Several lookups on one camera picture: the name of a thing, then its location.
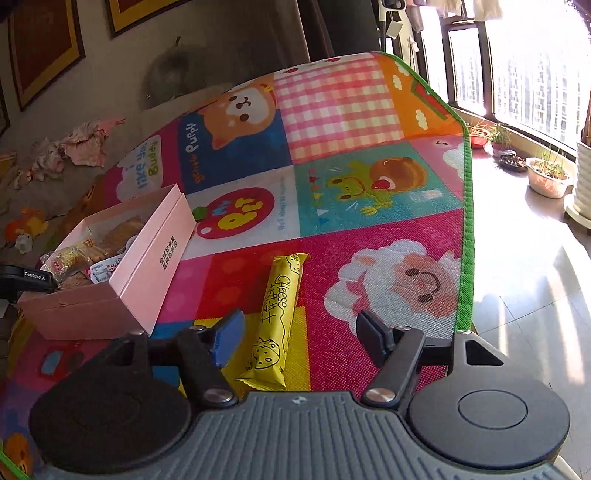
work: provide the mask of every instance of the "open box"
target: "open box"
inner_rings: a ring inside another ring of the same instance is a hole
[[[90,235],[103,238],[121,222],[138,215],[147,220],[146,224],[108,281],[50,294],[22,294],[19,307],[46,339],[110,339],[138,330],[152,333],[195,228],[195,219],[178,185],[90,215],[57,249]]]

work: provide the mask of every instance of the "yellow snack bar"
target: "yellow snack bar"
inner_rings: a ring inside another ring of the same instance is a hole
[[[273,259],[248,370],[238,377],[257,390],[285,390],[283,369],[300,290],[302,263],[307,257],[308,254],[293,254]]]

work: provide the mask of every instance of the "potted plant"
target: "potted plant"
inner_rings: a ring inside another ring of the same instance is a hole
[[[486,128],[486,124],[479,122],[477,125],[468,127],[470,132],[470,143],[472,148],[483,148],[488,141],[489,131]]]
[[[503,150],[509,146],[509,131],[503,124],[493,125],[488,134],[488,141],[495,150]]]
[[[544,149],[538,157],[528,158],[527,166],[530,187],[544,197],[562,198],[566,187],[572,184],[570,175],[564,169],[564,156],[558,159],[558,154],[555,154],[552,158],[550,150]]]

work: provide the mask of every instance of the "cartoon sheep print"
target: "cartoon sheep print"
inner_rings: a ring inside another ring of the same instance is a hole
[[[324,307],[348,322],[353,333],[357,314],[371,309],[388,326],[409,325],[427,336],[451,337],[460,263],[452,251],[434,259],[411,240],[360,250],[339,270],[339,282],[327,291]]]

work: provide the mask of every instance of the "picture frame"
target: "picture frame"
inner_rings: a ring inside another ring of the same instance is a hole
[[[8,43],[23,111],[85,57],[76,0],[24,0],[8,18]]]
[[[138,24],[189,0],[105,0],[111,35],[116,37]]]
[[[8,110],[6,102],[4,101],[4,91],[2,90],[2,83],[0,82],[0,138],[4,132],[10,127],[10,119],[8,118]]]

